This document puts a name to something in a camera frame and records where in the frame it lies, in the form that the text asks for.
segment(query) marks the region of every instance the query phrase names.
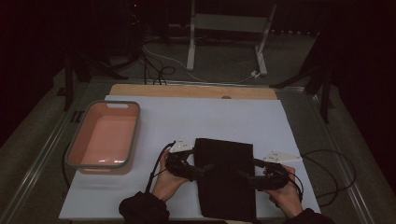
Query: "pink tray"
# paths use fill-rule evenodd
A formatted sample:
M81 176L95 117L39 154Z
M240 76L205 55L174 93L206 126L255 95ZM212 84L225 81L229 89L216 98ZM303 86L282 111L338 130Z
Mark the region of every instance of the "pink tray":
M66 163L84 174L127 174L132 167L139 115L136 102L90 104L68 149Z

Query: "sleeve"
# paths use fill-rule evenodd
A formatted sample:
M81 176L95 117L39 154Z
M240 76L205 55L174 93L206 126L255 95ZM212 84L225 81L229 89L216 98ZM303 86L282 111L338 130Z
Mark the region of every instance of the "sleeve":
M119 212L126 224L157 224L169 219L165 202L148 192L139 191L134 197L124 199L120 203Z
M331 218L315 213L312 209L305 209L297 217L288 219L285 224L334 224Z

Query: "hand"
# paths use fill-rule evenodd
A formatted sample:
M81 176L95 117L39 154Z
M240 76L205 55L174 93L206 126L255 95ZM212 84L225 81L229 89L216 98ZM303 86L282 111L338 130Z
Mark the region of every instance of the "hand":
M295 169L285 165L283 167L290 173L289 178L294 180ZM297 188L291 182L283 189L266 190L265 192L270 195L271 202L282 210L286 218L296 217L304 211Z
M160 171L166 169L165 160L168 154L169 149L166 150L160 158ZM154 194L160 200L166 202L172 198L177 189L186 181L188 181L188 179L172 175L169 171L165 170L158 175L152 194Z

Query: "dark jacket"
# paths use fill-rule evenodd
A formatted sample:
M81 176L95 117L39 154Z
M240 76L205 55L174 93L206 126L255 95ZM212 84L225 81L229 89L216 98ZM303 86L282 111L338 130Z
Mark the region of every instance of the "dark jacket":
M126 224L158 224L166 223L169 212L165 202L159 200L151 193L137 192L134 197L124 199L120 203L120 214ZM322 214L315 213L312 209L305 209L300 215L287 219L285 224L333 224L334 222Z

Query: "gray floor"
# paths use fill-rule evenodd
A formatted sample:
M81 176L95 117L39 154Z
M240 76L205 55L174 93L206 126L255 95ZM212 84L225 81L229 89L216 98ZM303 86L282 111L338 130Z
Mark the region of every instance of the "gray floor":
M183 65L187 61L188 38L175 38L170 44L164 44L161 40L153 41L146 45L145 52L158 68L161 63L163 66L175 67L173 75L163 75L167 84L204 82L206 85L216 83L267 88L270 84L295 75L314 41L315 38L311 36L270 34L263 52L268 76L258 78L250 78L250 73L257 70L257 62L252 47L254 43L246 39L232 44L198 46L195 69L190 73L185 71ZM118 63L123 59L113 58L112 61ZM128 81L122 82L143 83L144 66L141 63L135 63L120 73L129 77ZM158 76L153 69L149 73L154 78ZM63 112L64 98L56 96L58 89L64 85L63 72L54 80L55 87L37 104L0 150L2 223L67 223L59 220L58 216L67 193L61 169L62 157L78 126L71 118L72 113L85 110L93 100L103 99L111 86L119 83L98 73L91 83L76 81L76 101L70 112L66 113ZM340 192L333 203L321 208L321 212L336 223L394 223L395 195L379 172L337 89L332 87L330 124L327 125L318 115L317 97L302 92L301 87L305 83L306 79L276 91L285 107L298 148L302 153L316 149L341 152L352 159L357 170L356 183L349 190ZM316 153L312 158L328 167L340 186L350 181L350 164L334 153ZM310 161L304 161L304 164L317 195L334 190L328 174ZM72 180L74 172L66 166L69 180ZM324 204L329 200L330 197L320 198L318 203ZM282 219L263 223L281 222Z

